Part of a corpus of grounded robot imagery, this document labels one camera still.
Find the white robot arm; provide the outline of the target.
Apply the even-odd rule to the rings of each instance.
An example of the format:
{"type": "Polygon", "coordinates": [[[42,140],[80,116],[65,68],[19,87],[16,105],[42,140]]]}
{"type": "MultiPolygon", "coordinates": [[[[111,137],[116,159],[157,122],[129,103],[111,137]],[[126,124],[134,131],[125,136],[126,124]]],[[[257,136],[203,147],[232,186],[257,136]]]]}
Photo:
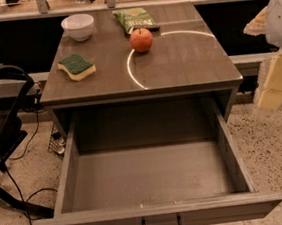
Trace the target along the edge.
{"type": "Polygon", "coordinates": [[[282,0],[269,0],[243,32],[251,36],[263,34],[267,43],[278,48],[272,59],[261,63],[253,100],[256,115],[270,116],[282,105],[282,0]]]}

